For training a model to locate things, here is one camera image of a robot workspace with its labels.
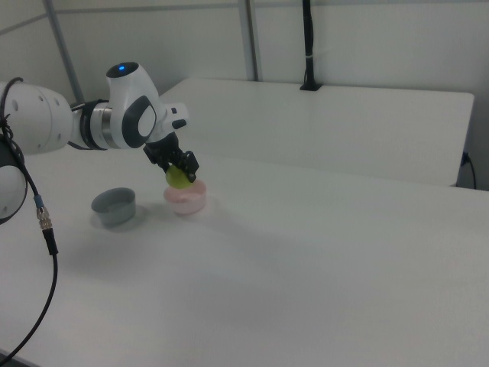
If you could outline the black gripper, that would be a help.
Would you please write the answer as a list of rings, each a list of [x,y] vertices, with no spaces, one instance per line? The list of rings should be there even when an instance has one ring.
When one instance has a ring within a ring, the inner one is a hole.
[[[172,165],[182,167],[182,171],[190,183],[196,180],[196,172],[199,163],[192,151],[182,151],[179,146],[179,139],[175,132],[171,132],[165,138],[147,143],[144,146],[144,153],[152,164],[160,167],[164,173],[168,172]]]

